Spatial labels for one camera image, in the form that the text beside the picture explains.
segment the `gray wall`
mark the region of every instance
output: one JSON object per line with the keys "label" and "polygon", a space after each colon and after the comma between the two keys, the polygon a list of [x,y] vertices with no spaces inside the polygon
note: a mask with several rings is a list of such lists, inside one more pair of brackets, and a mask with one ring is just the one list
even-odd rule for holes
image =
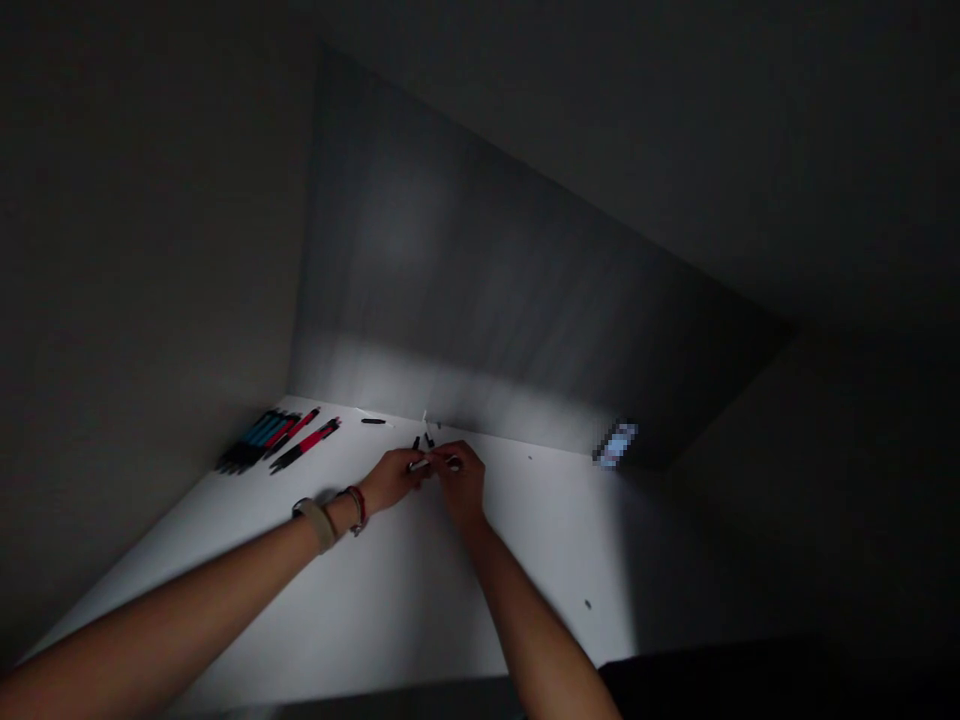
{"label": "gray wall", "polygon": [[332,51],[312,163],[294,394],[662,468],[789,335]]}
{"label": "gray wall", "polygon": [[956,367],[917,339],[802,334],[668,487],[799,625],[858,656],[936,657],[960,630]]}
{"label": "gray wall", "polygon": [[4,4],[0,651],[286,387],[315,45],[243,3]]}
{"label": "gray wall", "polygon": [[950,3],[314,7],[333,47],[790,320],[960,326]]}

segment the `beige wristband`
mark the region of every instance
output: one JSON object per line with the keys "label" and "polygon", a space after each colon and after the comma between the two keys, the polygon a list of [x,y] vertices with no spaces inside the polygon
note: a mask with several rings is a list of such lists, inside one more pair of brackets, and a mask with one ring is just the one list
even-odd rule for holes
{"label": "beige wristband", "polygon": [[320,552],[317,553],[318,555],[323,555],[334,546],[337,542],[337,535],[333,531],[333,523],[330,522],[330,518],[327,517],[327,513],[323,508],[318,507],[310,498],[303,498],[303,500],[298,500],[293,506],[293,516],[296,517],[297,515],[303,515],[309,520],[314,532],[317,533],[317,539],[320,541]]}

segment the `table surface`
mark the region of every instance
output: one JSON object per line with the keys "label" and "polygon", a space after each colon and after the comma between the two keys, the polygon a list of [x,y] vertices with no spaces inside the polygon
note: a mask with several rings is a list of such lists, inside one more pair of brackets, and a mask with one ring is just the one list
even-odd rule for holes
{"label": "table surface", "polygon": [[[355,408],[304,398],[279,406],[307,412],[318,404],[312,427],[339,415],[340,430],[277,475],[266,462],[240,476],[208,474],[38,649],[283,522],[296,500],[357,482],[384,451],[422,434],[422,423],[378,415],[390,425],[365,425]],[[634,627],[623,538],[638,529],[624,522],[624,508],[632,504],[638,517],[644,510],[629,483],[583,455],[446,427],[436,436],[466,439],[484,459],[492,524],[595,663],[662,649]],[[426,483],[311,563],[175,708],[289,703],[505,673],[439,486]]]}

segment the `black pen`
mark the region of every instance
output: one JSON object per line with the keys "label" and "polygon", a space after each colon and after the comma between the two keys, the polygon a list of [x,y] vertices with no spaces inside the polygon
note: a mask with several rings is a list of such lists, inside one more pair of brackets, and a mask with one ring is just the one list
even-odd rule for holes
{"label": "black pen", "polygon": [[276,475],[278,472],[284,468],[290,467],[294,462],[300,459],[310,448],[316,445],[318,442],[324,438],[330,437],[333,433],[337,431],[340,427],[340,418],[335,417],[333,420],[329,420],[316,432],[307,435],[303,440],[301,440],[297,445],[287,450],[283,455],[278,457],[270,465],[272,472],[271,475]]}

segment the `hand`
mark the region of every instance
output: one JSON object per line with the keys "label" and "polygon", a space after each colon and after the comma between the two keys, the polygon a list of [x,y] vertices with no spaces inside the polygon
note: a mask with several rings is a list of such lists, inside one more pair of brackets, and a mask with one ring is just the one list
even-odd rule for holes
{"label": "hand", "polygon": [[393,507],[414,488],[420,489],[420,483],[430,476],[430,468],[425,467],[408,473],[407,466],[422,458],[423,453],[419,450],[403,448],[389,450],[383,454],[380,462],[359,485],[368,517]]}
{"label": "hand", "polygon": [[[447,458],[456,456],[460,470],[454,472],[447,465]],[[427,455],[430,467],[440,476],[440,486],[447,504],[447,512],[454,524],[462,531],[471,523],[482,521],[483,476],[486,465],[463,440],[440,445]]]}

